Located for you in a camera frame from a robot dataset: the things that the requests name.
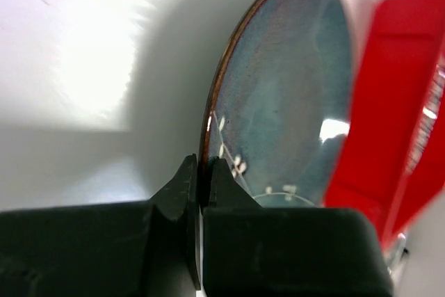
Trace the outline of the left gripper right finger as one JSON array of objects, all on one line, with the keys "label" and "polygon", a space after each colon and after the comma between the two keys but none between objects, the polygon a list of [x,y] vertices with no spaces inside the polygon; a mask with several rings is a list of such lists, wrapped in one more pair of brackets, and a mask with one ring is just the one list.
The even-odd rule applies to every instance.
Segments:
[{"label": "left gripper right finger", "polygon": [[264,208],[224,159],[203,212],[208,296],[393,296],[375,229],[353,209]]}]

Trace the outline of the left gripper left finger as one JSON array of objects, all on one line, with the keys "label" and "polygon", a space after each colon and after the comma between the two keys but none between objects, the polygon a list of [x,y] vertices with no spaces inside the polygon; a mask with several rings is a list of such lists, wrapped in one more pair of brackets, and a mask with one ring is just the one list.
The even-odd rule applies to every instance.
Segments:
[{"label": "left gripper left finger", "polygon": [[1,213],[2,296],[194,296],[197,161],[148,200]]}]

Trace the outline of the small teal plate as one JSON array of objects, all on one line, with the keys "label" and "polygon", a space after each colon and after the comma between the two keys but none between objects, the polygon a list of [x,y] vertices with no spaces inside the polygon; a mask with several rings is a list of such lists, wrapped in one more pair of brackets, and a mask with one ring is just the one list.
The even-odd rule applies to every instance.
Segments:
[{"label": "small teal plate", "polygon": [[199,168],[224,159],[264,207],[319,207],[348,135],[354,45],[343,0],[255,0],[211,84]]}]

